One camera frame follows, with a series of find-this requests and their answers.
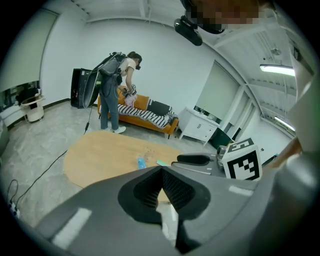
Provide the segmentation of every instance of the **concrete floor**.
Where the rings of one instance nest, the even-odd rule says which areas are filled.
[[[5,197],[10,181],[17,179],[19,188],[14,198],[16,202],[34,180],[83,135],[89,113],[90,109],[77,109],[71,107],[69,102],[64,102],[46,109],[42,121],[23,121],[11,129],[10,141],[1,157],[0,184]],[[169,145],[184,153],[216,153],[216,149],[209,143],[204,147],[200,141],[186,136],[179,140],[179,131],[167,139],[168,135],[160,132],[124,122],[120,125],[127,127],[123,133],[126,136]],[[87,133],[99,129],[97,108],[93,107]],[[14,194],[15,189],[16,185],[13,184],[9,197]],[[34,227],[44,215],[80,190],[79,186],[66,177],[62,156],[19,201],[21,219]],[[159,211],[164,213],[164,208],[162,206]],[[173,236],[175,228],[169,225],[168,229],[169,236]]]

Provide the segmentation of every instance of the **striped blanket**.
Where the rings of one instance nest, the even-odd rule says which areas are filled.
[[[141,110],[122,104],[118,104],[118,111],[120,115],[138,117],[144,121],[149,121],[159,129],[164,129],[167,124],[171,124],[175,118],[178,118],[178,116],[172,110],[169,111],[166,115],[157,115],[148,110]]]

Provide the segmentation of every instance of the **green object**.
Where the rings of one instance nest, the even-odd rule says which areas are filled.
[[[212,135],[211,145],[217,150],[220,145],[227,146],[233,140],[225,132],[217,128]]]
[[[167,163],[165,163],[164,161],[161,161],[161,160],[157,160],[156,161],[156,163],[158,164],[158,165],[160,165],[160,166],[171,166],[171,164],[167,164]]]

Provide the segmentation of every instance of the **ceiling light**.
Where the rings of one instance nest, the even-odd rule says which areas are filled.
[[[260,69],[264,72],[284,74],[293,77],[295,76],[295,70],[290,66],[261,64]]]
[[[280,118],[275,116],[274,119],[277,120],[278,122],[280,122],[281,124],[283,124],[284,126],[288,127],[289,129],[291,129],[292,131],[295,131],[295,129],[291,125],[289,125],[286,122],[282,121]]]

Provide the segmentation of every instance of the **white t-shirt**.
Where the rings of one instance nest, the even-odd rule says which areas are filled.
[[[127,75],[128,67],[132,67],[133,70],[136,69],[136,63],[132,58],[125,58],[125,60],[120,65],[121,76],[125,77]]]

